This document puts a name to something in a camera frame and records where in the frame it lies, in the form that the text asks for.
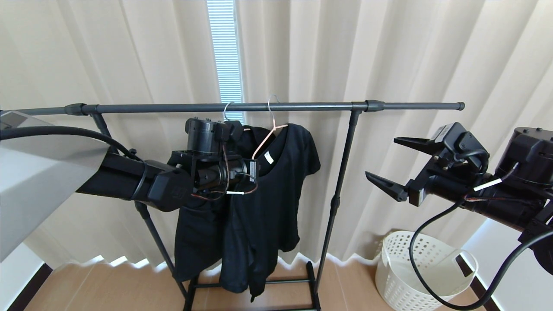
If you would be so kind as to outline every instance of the perforated basket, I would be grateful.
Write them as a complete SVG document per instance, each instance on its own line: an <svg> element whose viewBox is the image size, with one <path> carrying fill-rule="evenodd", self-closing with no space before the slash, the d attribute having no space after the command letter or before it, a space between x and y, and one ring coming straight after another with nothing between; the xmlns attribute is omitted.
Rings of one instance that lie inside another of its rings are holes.
<svg viewBox="0 0 553 311"><path fill-rule="evenodd" d="M397 231L384 239L377 267L377 289L396 311L434 310L441 303L422 286L409 260L412 236L411 231ZM461 254L474 268L474 272L466 277L455 260ZM426 283L444 300L450 300L467 289L478 271L478 262L469 252L423 234L417 236L414 258Z"/></svg>

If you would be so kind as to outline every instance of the window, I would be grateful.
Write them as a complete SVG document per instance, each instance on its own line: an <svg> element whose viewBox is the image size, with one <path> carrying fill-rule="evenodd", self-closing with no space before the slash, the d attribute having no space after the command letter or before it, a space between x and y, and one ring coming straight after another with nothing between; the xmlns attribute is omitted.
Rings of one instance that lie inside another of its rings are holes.
<svg viewBox="0 0 553 311"><path fill-rule="evenodd" d="M238 41L234 19L234 0L207 0L211 26L211 38L215 51L215 63L221 102L242 102L242 84L238 61ZM244 112L227 112L227 118L245 124Z"/></svg>

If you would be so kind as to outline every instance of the curtain fold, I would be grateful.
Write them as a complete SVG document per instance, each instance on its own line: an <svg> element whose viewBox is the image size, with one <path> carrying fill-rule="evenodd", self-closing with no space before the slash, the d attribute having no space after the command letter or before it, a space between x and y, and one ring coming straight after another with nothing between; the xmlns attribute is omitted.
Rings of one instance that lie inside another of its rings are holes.
<svg viewBox="0 0 553 311"><path fill-rule="evenodd" d="M364 170L405 183L428 156L392 143L430 137L461 122L495 168L517 126L552 127L553 4L550 1L238 0L245 100L277 94L295 101L464 101L464 111L382 111L359 118L329 252L372 258L390 230L415 230L451 203L416 208L370 184ZM295 252L318 260L349 113L282 113L306 127L322 168L308 177ZM251 122L269 126L258 113ZM459 210L424 233L460 247L483 217Z"/></svg>
<svg viewBox="0 0 553 311"><path fill-rule="evenodd" d="M518 126L553 128L553 2L236 0L244 101L464 101L464 111L381 111L359 118L329 252L372 258L390 230L414 230L450 203L396 203L364 171L400 183L427 155L393 144L461 122L497 165ZM1 109L89 104L220 102L205 1L0 2ZM166 161L186 143L188 117L105 115L142 158ZM306 127L321 170L300 200L297 252L318 260L345 142L348 112L278 112ZM45 121L96 129L91 118ZM269 126L268 113L247 113ZM150 210L170 255L178 212ZM424 233L460 247L483 218L459 210ZM131 202L75 194L25 243L46 263L163 259Z"/></svg>

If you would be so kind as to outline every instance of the shirt sleeve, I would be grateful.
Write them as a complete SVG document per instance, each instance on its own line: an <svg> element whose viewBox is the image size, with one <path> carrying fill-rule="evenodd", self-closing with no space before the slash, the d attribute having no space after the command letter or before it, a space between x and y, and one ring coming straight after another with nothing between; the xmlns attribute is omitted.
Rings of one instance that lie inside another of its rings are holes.
<svg viewBox="0 0 553 311"><path fill-rule="evenodd" d="M311 175L317 173L317 171L321 168L321 162L319 162L319 154L317 153L317 147L315 147L313 136L311 136L311 133L309 132L307 132L306 136L306 144L304 149L305 164L307 168L306 175Z"/></svg>

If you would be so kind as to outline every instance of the white wall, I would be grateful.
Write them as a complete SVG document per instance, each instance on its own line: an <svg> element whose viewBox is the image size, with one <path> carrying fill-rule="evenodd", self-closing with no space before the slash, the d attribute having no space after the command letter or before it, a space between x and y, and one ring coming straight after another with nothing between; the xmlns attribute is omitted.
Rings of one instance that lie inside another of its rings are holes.
<svg viewBox="0 0 553 311"><path fill-rule="evenodd" d="M44 262L20 244L0 263L0 310L6 310Z"/></svg>
<svg viewBox="0 0 553 311"><path fill-rule="evenodd" d="M505 258L520 245L519 235L517 230L488 219L464 245L478 260L478 275L486 288ZM526 250L508 269L494 297L506 311L551 310L552 288L553 276L541 268L532 250Z"/></svg>

